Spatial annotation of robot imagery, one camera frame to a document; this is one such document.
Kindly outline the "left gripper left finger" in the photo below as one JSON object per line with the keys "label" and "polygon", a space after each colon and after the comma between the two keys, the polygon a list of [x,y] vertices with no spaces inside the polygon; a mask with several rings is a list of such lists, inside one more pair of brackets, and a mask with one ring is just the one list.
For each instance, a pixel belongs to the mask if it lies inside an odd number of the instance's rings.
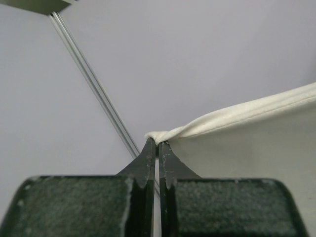
{"label": "left gripper left finger", "polygon": [[118,174],[33,176],[17,189],[3,237],[151,237],[156,144]]}

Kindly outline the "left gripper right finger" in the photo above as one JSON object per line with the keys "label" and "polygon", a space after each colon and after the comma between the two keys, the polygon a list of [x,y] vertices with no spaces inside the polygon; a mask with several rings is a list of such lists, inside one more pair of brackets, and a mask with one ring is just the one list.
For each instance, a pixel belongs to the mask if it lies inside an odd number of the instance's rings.
{"label": "left gripper right finger", "polygon": [[292,194],[275,179],[202,178],[158,146],[164,237],[306,237]]}

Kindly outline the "cream white t shirt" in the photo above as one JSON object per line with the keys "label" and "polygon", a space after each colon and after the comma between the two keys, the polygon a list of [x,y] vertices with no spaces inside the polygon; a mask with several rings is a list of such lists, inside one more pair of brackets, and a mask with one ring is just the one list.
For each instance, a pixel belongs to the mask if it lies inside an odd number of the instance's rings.
{"label": "cream white t shirt", "polygon": [[314,83],[203,115],[170,131],[167,141],[201,177],[274,178],[294,195],[311,236],[316,234],[316,85]]}

